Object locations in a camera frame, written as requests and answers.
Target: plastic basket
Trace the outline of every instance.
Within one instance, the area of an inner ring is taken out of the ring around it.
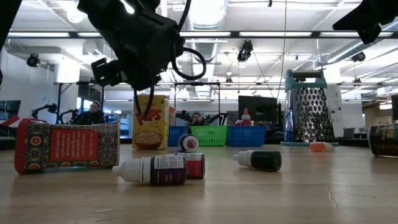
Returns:
[[[229,126],[227,145],[240,147],[259,147],[266,138],[265,126]]]
[[[177,140],[181,135],[185,134],[185,126],[169,126],[168,146],[177,146]]]
[[[225,146],[227,126],[193,126],[191,131],[200,147]]]

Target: blue basket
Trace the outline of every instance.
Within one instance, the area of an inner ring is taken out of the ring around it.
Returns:
[[[168,146],[177,146],[177,140],[181,135],[185,134],[185,126],[170,126]]]
[[[259,147],[266,138],[266,126],[228,126],[226,143],[229,146]]]

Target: teal grater handle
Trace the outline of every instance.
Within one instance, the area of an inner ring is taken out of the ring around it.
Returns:
[[[315,78],[314,83],[299,83],[296,82],[294,75],[300,75],[300,78]],[[323,76],[323,70],[314,71],[293,71],[289,69],[286,72],[285,81],[285,92],[293,89],[300,88],[328,88],[325,77]]]

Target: green basket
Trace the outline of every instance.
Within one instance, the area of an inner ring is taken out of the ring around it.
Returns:
[[[225,146],[227,126],[192,126],[191,131],[200,147]]]

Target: bottle label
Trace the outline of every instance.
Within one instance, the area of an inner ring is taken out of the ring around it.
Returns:
[[[151,183],[155,185],[183,184],[187,169],[183,156],[154,156]]]
[[[185,157],[187,160],[187,177],[203,177],[202,153],[178,153],[177,155]]]
[[[184,168],[183,156],[154,156],[154,169]]]

